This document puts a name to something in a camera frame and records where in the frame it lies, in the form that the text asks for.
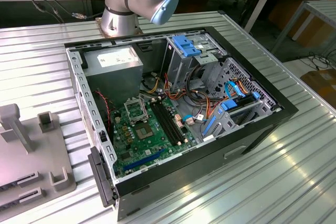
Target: green circuit board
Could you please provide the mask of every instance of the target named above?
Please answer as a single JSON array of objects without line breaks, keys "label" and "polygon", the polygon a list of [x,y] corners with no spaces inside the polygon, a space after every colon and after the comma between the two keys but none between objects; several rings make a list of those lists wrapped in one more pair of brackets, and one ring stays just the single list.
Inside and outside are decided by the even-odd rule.
[{"label": "green circuit board", "polygon": [[[162,101],[162,105],[167,109],[172,120],[175,122],[174,115],[177,114],[177,111],[172,102],[166,98]],[[196,145],[191,132],[184,126],[179,131],[186,141],[182,142],[181,145],[173,146],[151,110],[149,102],[145,103],[145,108],[149,116],[147,123],[141,122],[133,126],[130,124],[125,108],[115,111],[115,113],[121,115],[119,123],[116,123],[114,120],[113,135],[113,148],[118,157],[114,164],[114,171],[117,173],[117,177],[128,175]],[[134,108],[132,114],[141,115],[142,111],[140,107],[137,109],[139,111],[136,111],[136,108]],[[159,153],[156,159],[132,169],[124,170],[125,166],[155,153]]]}]

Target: open computer tower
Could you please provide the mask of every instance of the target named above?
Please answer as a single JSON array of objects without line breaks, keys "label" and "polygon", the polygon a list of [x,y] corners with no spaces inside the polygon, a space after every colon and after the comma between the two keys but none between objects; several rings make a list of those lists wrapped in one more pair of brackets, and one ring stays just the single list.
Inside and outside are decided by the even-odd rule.
[{"label": "open computer tower", "polygon": [[65,47],[90,165],[118,220],[250,152],[297,112],[213,27]]}]

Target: blue connector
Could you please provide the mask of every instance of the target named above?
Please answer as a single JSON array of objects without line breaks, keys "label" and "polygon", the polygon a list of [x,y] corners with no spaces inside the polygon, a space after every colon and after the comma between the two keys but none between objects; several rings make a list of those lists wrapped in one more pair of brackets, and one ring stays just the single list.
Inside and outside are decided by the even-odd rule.
[{"label": "blue connector", "polygon": [[157,159],[158,157],[160,157],[160,154],[161,154],[162,152],[164,152],[164,150],[165,150],[165,149],[162,149],[162,150],[160,150],[160,151],[158,151],[158,152],[156,152],[156,153],[154,153],[154,154],[152,154],[152,155],[150,155],[150,156],[148,156],[148,157],[144,157],[143,159],[141,159],[141,160],[139,160],[139,161],[136,161],[136,162],[134,162],[134,163],[132,163],[132,164],[129,164],[129,165],[125,165],[125,166],[123,167],[123,170],[130,170],[130,169],[133,169],[133,168],[135,168],[135,167],[137,167],[137,166],[146,164],[146,163],[148,163],[149,161],[152,161],[152,160],[154,160],[154,159]]},{"label": "blue connector", "polygon": [[223,108],[223,110],[228,111],[229,109],[237,107],[237,103],[234,100],[227,100],[222,102],[220,106]]},{"label": "blue connector", "polygon": [[184,35],[173,36],[173,41],[180,48],[185,57],[200,55],[202,52],[196,49],[191,40],[188,40]]},{"label": "blue connector", "polygon": [[215,122],[216,118],[217,118],[217,117],[216,117],[215,115],[212,116],[212,118],[211,118],[211,120],[210,120],[208,126],[205,128],[205,130],[204,130],[203,133],[202,133],[203,136],[206,135],[206,133],[207,133],[208,130],[210,129],[211,125]]},{"label": "blue connector", "polygon": [[260,99],[260,94],[258,92],[254,91],[254,92],[252,92],[252,94],[253,94],[253,96],[256,100]]}]

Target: aluminum table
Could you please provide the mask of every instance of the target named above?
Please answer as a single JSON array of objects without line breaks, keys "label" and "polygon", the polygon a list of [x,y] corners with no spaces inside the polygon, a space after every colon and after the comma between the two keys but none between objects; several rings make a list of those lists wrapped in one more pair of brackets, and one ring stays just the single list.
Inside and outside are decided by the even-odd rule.
[{"label": "aluminum table", "polygon": [[[336,111],[218,12],[174,15],[145,33],[214,26],[299,112],[255,150],[120,223],[335,223]],[[89,166],[89,141],[71,86],[65,42],[100,39],[95,22],[0,30],[0,105],[17,103],[22,119],[59,115],[77,189],[8,223],[114,223]]]}]

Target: gray 3d printed holder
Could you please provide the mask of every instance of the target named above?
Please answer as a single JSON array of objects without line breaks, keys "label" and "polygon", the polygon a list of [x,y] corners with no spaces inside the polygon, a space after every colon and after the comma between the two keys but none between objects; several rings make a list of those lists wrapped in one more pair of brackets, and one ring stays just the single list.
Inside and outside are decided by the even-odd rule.
[{"label": "gray 3d printed holder", "polygon": [[58,116],[19,118],[16,104],[0,106],[0,222],[76,187]]}]

